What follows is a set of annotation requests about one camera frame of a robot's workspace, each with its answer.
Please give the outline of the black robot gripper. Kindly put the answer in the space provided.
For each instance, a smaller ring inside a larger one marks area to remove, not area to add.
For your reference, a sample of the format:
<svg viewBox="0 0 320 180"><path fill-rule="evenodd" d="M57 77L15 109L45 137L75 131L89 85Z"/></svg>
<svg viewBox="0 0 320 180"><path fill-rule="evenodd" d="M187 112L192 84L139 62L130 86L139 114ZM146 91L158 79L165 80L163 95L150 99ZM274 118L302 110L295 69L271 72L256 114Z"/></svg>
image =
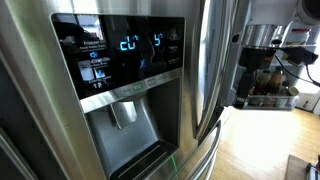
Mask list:
<svg viewBox="0 0 320 180"><path fill-rule="evenodd" d="M268 69L274 55L274 49L243 48L238 64L248 71Z"/></svg>

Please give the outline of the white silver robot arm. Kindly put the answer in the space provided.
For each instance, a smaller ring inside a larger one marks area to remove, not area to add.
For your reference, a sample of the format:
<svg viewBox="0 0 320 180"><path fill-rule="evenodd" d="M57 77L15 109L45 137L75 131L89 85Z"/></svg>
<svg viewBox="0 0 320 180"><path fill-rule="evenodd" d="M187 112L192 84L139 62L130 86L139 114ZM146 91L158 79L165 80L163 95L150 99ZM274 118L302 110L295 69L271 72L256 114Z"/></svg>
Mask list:
<svg viewBox="0 0 320 180"><path fill-rule="evenodd" d="M320 23L320 0L249 0L239 65L249 72L270 66L277 50L291 64L312 64L318 56L306 48L308 26Z"/></svg>

